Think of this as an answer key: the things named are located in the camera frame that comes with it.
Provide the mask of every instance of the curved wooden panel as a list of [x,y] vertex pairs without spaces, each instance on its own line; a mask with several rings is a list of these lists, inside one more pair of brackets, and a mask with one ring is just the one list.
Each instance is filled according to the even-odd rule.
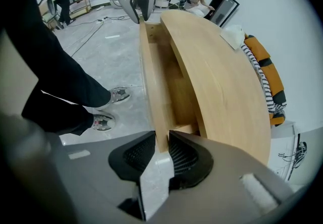
[[200,130],[205,128],[208,139],[238,147],[267,164],[270,120],[261,85],[244,52],[234,51],[220,37],[217,25],[191,13],[163,12],[161,24],[196,95]]

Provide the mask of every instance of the wooden board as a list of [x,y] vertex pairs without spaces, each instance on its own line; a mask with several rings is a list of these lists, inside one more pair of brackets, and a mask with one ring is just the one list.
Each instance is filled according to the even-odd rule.
[[140,21],[140,52],[144,93],[161,152],[168,150],[169,130],[195,131],[196,118],[186,80],[160,24]]
[[236,146],[267,164],[270,120],[257,75],[214,23],[191,13],[163,12],[161,24],[192,85],[208,139]]

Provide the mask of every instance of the striped cloth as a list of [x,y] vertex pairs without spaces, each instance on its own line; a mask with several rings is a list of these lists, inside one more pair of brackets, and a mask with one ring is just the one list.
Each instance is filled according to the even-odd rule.
[[258,75],[258,78],[259,78],[263,93],[264,93],[265,98],[266,98],[267,108],[268,108],[269,114],[274,114],[275,111],[276,111],[276,105],[275,105],[275,103],[273,101],[271,88],[269,86],[269,82],[268,82],[265,74],[263,73],[262,69],[260,68],[260,65],[259,65],[256,57],[254,57],[253,53],[246,46],[245,43],[243,43],[243,45],[241,46],[241,49],[247,55],[249,61],[251,62],[251,65],[253,66],[254,70],[256,71],[256,74]]

